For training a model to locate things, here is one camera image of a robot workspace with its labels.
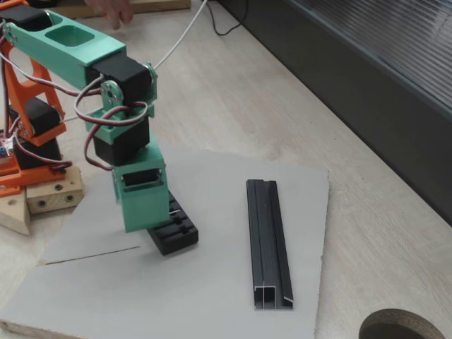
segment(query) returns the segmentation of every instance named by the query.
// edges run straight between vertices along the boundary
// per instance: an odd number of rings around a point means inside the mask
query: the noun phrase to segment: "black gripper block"
[[[101,59],[87,69],[87,79],[92,81],[103,74],[106,80],[118,84],[124,96],[124,104],[146,101],[150,95],[152,78],[149,70],[125,53],[116,53]]]
[[[148,228],[149,235],[163,256],[198,242],[198,229],[171,192],[169,193],[169,213],[171,221],[166,225]]]
[[[56,139],[52,139],[51,141],[45,143],[44,145],[38,147],[33,145],[28,141],[24,141],[21,143],[24,149],[29,150],[31,153],[39,155],[41,157],[46,157],[47,159],[52,160],[61,160],[61,154],[59,152],[59,146]],[[34,157],[25,154],[20,148],[17,146],[16,140],[13,140],[13,149],[14,154],[16,155],[17,162],[21,170],[29,170],[30,168],[36,168],[48,165],[46,162],[36,159]]]
[[[29,32],[37,32],[52,26],[46,12],[26,5],[4,9],[0,11],[0,18]]]
[[[113,145],[94,136],[96,155],[113,166],[120,166],[133,158],[136,153],[149,144],[149,119],[146,117],[137,125],[117,136]]]
[[[46,102],[34,97],[25,104],[28,120],[35,129],[35,136],[40,136],[45,132],[58,126],[60,117],[58,111]],[[9,106],[9,116],[11,120],[16,120],[18,113]]]

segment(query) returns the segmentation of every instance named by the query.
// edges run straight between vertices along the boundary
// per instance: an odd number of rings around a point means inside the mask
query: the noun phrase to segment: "red wire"
[[[115,115],[116,113],[118,113],[118,112],[120,112],[120,111],[123,111],[123,110],[124,110],[123,106],[115,107],[114,109],[111,109],[109,112],[107,112],[106,115],[104,115],[104,116],[102,117],[102,119],[108,119],[108,118],[112,117],[113,115]],[[93,160],[93,159],[91,159],[90,157],[88,157],[88,146],[90,145],[91,140],[93,139],[93,137],[94,137],[94,135],[96,134],[96,132],[99,131],[99,128],[100,128],[100,127],[101,127],[100,124],[96,124],[96,125],[94,125],[94,126],[91,128],[91,131],[90,131],[90,133],[88,134],[88,137],[86,138],[86,142],[85,142],[85,147],[84,147],[84,149],[83,149],[83,153],[85,154],[85,159],[86,159],[86,161],[87,161],[89,164],[92,164],[93,166],[102,168],[102,169],[105,170],[105,171],[111,171],[111,170],[113,170],[113,167],[107,167],[107,166],[104,166],[104,165],[101,164],[100,162],[98,162],[98,161],[96,161],[96,160]]]
[[[141,103],[141,102],[135,102],[132,105],[133,105],[133,107],[145,107],[146,106],[144,103]],[[111,115],[109,114],[108,117],[111,117],[112,115],[114,115],[114,114],[116,114],[118,112],[125,111],[125,110],[128,110],[128,109],[131,109],[131,107],[129,107],[129,106],[117,106],[117,107],[114,108],[114,113],[111,114]],[[90,122],[92,124],[99,124],[95,119],[91,119],[90,117],[83,116],[83,115],[79,114],[77,111],[76,111],[76,114],[77,114],[77,117],[79,117],[80,119],[82,119],[84,121],[88,121],[88,122]],[[135,119],[133,121],[119,121],[119,120],[115,121],[115,120],[111,120],[110,122],[107,122],[107,121],[106,122],[102,122],[100,125],[105,125],[105,126],[130,126],[132,124],[136,124],[141,119],[142,118],[138,118],[137,117],[137,119]]]
[[[63,160],[45,159],[45,158],[43,158],[43,157],[40,157],[39,155],[36,155],[36,154],[30,152],[29,150],[27,150],[26,148],[24,148],[24,147],[20,144],[18,138],[16,138],[16,145],[17,145],[17,147],[19,147],[20,150],[21,150],[22,152],[24,152],[26,155],[29,155],[30,157],[33,157],[33,158],[35,158],[35,159],[38,159],[38,160],[40,160],[40,161],[43,161],[43,162],[46,162],[46,163],[50,164],[49,166],[50,166],[53,170],[63,170],[63,169],[65,169],[65,168],[69,167],[69,166],[72,166],[72,161],[69,161],[69,160],[63,161]]]

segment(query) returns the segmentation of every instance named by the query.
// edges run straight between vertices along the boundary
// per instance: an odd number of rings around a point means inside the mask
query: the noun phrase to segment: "wooden base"
[[[28,212],[25,190],[13,196],[0,198],[0,225],[30,235],[30,213]]]
[[[27,204],[31,214],[77,206],[83,198],[80,169],[71,166],[62,180],[27,186]]]
[[[145,13],[190,8],[191,0],[130,0],[130,3],[134,13]],[[57,7],[49,10],[68,18],[99,16],[83,0],[60,0]]]
[[[30,185],[19,194],[0,197],[0,225],[30,235],[30,214],[75,207],[82,198],[80,169],[71,166],[64,179]]]

